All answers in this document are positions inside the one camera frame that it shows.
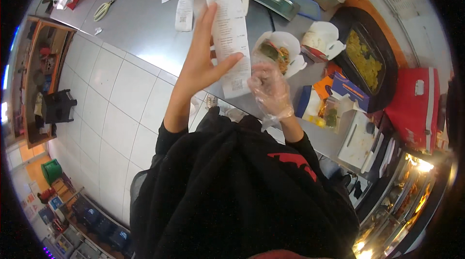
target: receipt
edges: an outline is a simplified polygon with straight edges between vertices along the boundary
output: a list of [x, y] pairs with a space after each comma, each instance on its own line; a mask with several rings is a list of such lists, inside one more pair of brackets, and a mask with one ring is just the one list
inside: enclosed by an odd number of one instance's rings
[[250, 93], [247, 79], [250, 77], [250, 52], [247, 40], [246, 17], [241, 0], [206, 0], [218, 4], [212, 35], [218, 63], [232, 53], [242, 52], [244, 57], [222, 78], [225, 98], [235, 98]]
[[192, 31], [194, 0], [179, 0], [176, 8], [176, 31]]

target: red box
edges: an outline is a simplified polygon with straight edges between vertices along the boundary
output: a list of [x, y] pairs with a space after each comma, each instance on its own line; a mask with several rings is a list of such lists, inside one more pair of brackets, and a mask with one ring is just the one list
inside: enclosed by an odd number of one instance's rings
[[439, 96], [437, 69], [399, 69], [396, 93], [385, 111], [410, 148], [433, 153]]

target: black stool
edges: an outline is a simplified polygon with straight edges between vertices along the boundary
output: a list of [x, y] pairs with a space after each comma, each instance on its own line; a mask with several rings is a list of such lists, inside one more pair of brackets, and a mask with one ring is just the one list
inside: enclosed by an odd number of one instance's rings
[[64, 89], [56, 93], [44, 95], [42, 100], [42, 117], [46, 124], [72, 122], [69, 112], [72, 106], [78, 104], [69, 93], [69, 89]]

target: plastic glove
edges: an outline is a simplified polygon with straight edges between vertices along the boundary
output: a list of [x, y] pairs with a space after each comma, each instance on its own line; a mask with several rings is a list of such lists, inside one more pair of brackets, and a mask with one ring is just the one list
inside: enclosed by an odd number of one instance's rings
[[294, 115], [289, 98], [289, 84], [275, 64], [254, 64], [247, 84], [260, 110], [265, 114], [262, 132], [269, 126], [278, 124], [281, 119]]

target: orange wall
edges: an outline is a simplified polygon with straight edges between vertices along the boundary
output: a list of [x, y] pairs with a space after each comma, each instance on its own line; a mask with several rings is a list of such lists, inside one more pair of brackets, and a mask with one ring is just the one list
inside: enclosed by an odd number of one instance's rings
[[36, 161], [26, 166], [26, 170], [27, 170], [27, 174], [29, 174], [29, 178], [32, 181], [37, 182], [37, 185], [39, 186], [41, 192], [48, 189], [50, 186], [48, 185], [47, 181], [45, 180], [44, 175], [42, 174], [42, 169], [40, 168], [40, 165], [46, 162], [49, 162], [50, 160], [52, 160], [50, 156], [44, 155], [43, 157], [38, 158]]
[[376, 23], [381, 28], [381, 30], [383, 30], [383, 33], [386, 36], [387, 41], [391, 45], [392, 51], [394, 52], [394, 56], [396, 57], [398, 67], [404, 69], [408, 68], [407, 60], [405, 59], [405, 55], [402, 52], [402, 49], [400, 48], [396, 38], [389, 29], [389, 26], [387, 26], [386, 22], [384, 21], [384, 18], [375, 9], [375, 7], [369, 0], [346, 0], [344, 6], [357, 7], [368, 12], [375, 19]]

